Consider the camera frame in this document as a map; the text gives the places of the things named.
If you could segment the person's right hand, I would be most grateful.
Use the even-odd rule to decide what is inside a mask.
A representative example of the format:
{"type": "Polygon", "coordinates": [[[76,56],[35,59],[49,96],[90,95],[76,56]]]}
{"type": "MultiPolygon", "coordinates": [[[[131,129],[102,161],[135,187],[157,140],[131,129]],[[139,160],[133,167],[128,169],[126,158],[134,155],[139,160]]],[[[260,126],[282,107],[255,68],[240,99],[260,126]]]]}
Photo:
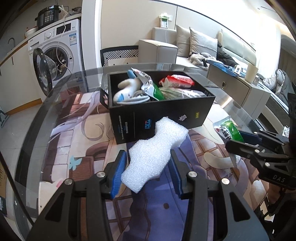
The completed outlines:
{"type": "Polygon", "coordinates": [[[279,211],[282,204],[282,199],[285,195],[283,191],[284,189],[282,187],[269,183],[269,188],[267,192],[267,198],[269,201],[267,211],[269,216],[271,216],[272,214],[276,214],[276,212],[279,211]]]}

